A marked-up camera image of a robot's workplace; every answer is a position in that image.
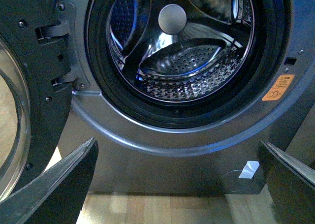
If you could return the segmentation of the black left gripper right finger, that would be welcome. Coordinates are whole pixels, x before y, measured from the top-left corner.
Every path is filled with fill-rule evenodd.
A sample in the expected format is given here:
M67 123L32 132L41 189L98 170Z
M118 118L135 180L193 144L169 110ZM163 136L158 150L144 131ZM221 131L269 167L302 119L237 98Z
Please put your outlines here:
M266 140L258 158L264 180L284 224L315 222L315 170Z

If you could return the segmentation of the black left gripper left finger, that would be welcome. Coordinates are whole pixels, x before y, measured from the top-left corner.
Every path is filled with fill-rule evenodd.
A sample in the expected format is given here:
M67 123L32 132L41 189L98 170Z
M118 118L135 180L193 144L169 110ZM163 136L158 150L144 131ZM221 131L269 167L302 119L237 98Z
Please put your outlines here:
M74 224L89 191L98 157L90 138L0 203L2 224Z

